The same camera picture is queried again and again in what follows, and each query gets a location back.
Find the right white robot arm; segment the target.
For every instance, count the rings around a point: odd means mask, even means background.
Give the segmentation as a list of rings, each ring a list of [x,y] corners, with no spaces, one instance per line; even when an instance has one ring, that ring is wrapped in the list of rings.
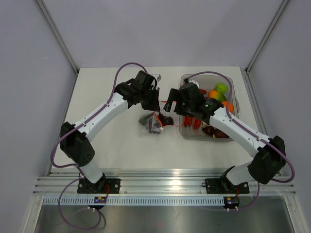
[[[205,99],[196,84],[186,83],[179,89],[171,89],[164,110],[169,112],[172,106],[178,115],[195,117],[222,131],[253,158],[249,163],[230,167],[221,175],[220,185],[225,192],[232,192],[241,183],[249,181],[267,184],[286,165],[283,158],[285,143],[279,136],[270,138],[256,132],[221,102],[214,98]]]

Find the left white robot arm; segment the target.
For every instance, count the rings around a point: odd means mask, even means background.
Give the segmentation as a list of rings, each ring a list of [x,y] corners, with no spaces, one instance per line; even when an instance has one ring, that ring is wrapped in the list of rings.
[[[159,111],[157,84],[160,80],[160,74],[148,74],[141,70],[134,79],[114,86],[106,102],[84,119],[74,124],[65,122],[61,126],[63,140],[60,149],[75,162],[92,192],[102,192],[106,183],[104,173],[94,160],[92,140],[112,119],[133,105],[140,104],[144,110]]]

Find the clear zip top bag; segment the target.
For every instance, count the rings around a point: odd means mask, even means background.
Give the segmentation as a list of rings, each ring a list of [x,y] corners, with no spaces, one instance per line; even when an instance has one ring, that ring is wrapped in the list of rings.
[[[164,110],[166,102],[166,100],[159,101],[159,112],[144,111],[140,116],[138,123],[144,133],[161,134],[163,130],[181,127],[183,122],[180,122],[180,116],[174,112],[176,101],[173,101],[169,112]]]

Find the dark purple toy grapes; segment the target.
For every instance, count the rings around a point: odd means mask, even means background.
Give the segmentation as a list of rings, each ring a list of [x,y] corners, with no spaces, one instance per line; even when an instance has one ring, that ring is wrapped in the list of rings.
[[[157,116],[153,115],[146,126],[148,133],[151,134],[160,134],[162,133],[164,127],[172,126],[174,120],[170,116]]]

